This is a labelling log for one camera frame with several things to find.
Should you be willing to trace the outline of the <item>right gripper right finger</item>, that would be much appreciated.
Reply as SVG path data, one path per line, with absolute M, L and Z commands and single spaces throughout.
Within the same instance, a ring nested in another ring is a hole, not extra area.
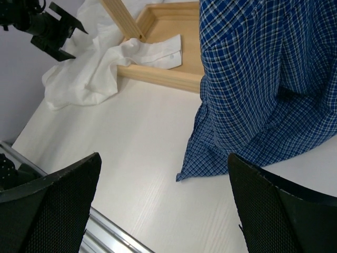
M 248 252 L 336 252 L 336 197 L 277 176 L 235 153 L 227 166 Z

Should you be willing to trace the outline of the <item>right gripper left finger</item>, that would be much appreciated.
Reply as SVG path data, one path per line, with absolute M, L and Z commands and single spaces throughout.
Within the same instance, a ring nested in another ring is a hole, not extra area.
M 1 252 L 79 252 L 102 159 L 1 190 Z

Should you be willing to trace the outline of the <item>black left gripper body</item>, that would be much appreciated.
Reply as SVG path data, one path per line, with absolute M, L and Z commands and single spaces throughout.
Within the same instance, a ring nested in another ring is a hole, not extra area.
M 1 1 L 1 27 L 13 26 L 34 36 L 55 36 L 63 29 L 61 20 L 45 11 L 46 1 Z

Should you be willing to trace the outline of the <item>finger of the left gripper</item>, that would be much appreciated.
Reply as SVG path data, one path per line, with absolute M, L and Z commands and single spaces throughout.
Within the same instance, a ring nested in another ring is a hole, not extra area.
M 78 20 L 76 17 L 74 17 L 73 15 L 65 11 L 63 8 L 58 6 L 56 3 L 51 2 L 49 5 L 49 8 L 61 17 L 58 23 L 61 26 L 61 28 L 64 31 L 66 31 L 66 35 L 68 37 L 72 36 L 75 29 L 78 29 L 85 34 L 88 34 L 88 32 L 85 30 L 80 20 Z
M 64 46 L 66 40 L 71 38 L 70 36 L 60 36 L 56 40 L 50 40 L 47 37 L 33 36 L 31 43 L 39 48 L 41 51 L 47 53 L 49 56 L 57 61 L 66 61 L 70 59 L 75 59 L 76 57 L 61 48 Z

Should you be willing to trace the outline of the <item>white shirt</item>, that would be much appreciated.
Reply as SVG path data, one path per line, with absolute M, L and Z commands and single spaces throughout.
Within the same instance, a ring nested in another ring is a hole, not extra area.
M 84 1 L 77 11 L 88 34 L 75 30 L 65 49 L 76 58 L 58 63 L 42 77 L 45 102 L 56 111 L 68 105 L 97 105 L 118 92 L 117 66 L 130 64 L 172 69 L 182 64 L 179 34 L 159 43 L 122 33 L 99 1 Z

